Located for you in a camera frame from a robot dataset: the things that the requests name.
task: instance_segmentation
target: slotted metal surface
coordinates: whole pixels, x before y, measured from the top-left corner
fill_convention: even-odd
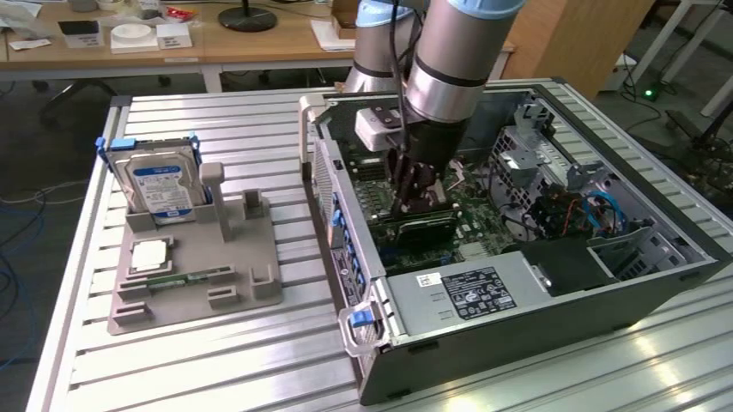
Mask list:
[[[544,85],[732,251],[728,219],[569,88],[549,80]],[[107,138],[159,132],[177,136],[194,130],[202,139],[205,161],[226,165],[227,196],[262,188],[273,204],[286,298],[279,306],[111,336],[106,322],[126,199],[98,165],[91,189],[95,197],[85,205],[50,330],[50,336],[56,337],[44,346],[28,410],[729,408],[729,270],[613,335],[514,362],[394,403],[370,408],[358,405],[357,382],[342,350],[298,173],[295,102],[303,94],[318,91],[137,98],[130,107],[111,111]],[[580,161],[593,161],[591,148],[572,130],[556,126],[567,150]],[[502,338],[512,344],[510,336]]]

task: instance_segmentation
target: white cable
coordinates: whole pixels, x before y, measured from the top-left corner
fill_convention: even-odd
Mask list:
[[[74,181],[70,181],[70,182],[64,182],[64,183],[60,183],[58,185],[48,186],[48,187],[43,188],[40,191],[38,191],[34,194],[32,197],[27,197],[24,199],[7,200],[7,199],[3,199],[0,197],[0,203],[6,203],[6,204],[22,204],[22,203],[28,203],[28,202],[43,203],[42,195],[48,195],[52,191],[55,191],[58,189],[64,189],[67,187],[77,186],[77,185],[86,185],[87,183],[90,183],[90,180],[74,180]],[[79,202],[83,199],[85,199],[85,196],[75,197],[74,199],[59,200],[56,202],[46,202],[46,204],[47,205],[67,204],[67,203]]]

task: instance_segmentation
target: blue clip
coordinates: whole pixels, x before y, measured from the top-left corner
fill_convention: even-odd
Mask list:
[[[621,223],[621,233],[625,233],[627,232],[627,215],[621,211],[621,208],[619,207],[619,202],[615,199],[615,197],[611,196],[605,191],[592,191],[588,194],[588,196],[589,197],[601,197],[603,199],[605,199],[608,201],[608,203],[611,204],[611,207],[615,210],[615,213],[619,214],[619,220],[620,220],[620,223]],[[600,227],[600,222],[593,217],[593,215],[591,213],[591,209],[592,209],[591,204],[588,203],[588,199],[585,199],[584,200],[584,210],[585,210],[585,213],[588,213],[588,221],[592,223],[592,225],[595,225],[596,227]]]
[[[332,217],[332,226],[340,226],[340,223],[344,222],[342,211],[337,210],[334,216]]]
[[[106,142],[105,137],[101,136],[94,141],[94,146],[97,147],[97,155],[105,161],[105,164],[107,165],[107,169],[113,172],[113,165],[110,165],[107,153],[105,152],[105,142]]]
[[[352,328],[361,328],[362,326],[369,326],[376,322],[376,315],[372,311],[358,311],[349,316],[352,323]]]
[[[110,150],[131,150],[135,148],[137,144],[138,140],[135,140],[134,137],[129,137],[126,139],[114,139],[113,142],[110,142]]]

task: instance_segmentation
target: barcode sticker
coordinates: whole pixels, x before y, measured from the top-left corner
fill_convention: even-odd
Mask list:
[[[421,285],[421,288],[441,284],[440,272],[429,273],[426,275],[418,275],[416,276],[416,279],[417,284]]]

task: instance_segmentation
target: motherboard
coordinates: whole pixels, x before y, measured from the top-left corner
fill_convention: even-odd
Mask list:
[[[456,160],[448,168],[446,209],[394,216],[384,160],[350,155],[350,177],[388,276],[488,258],[517,243],[472,164]]]

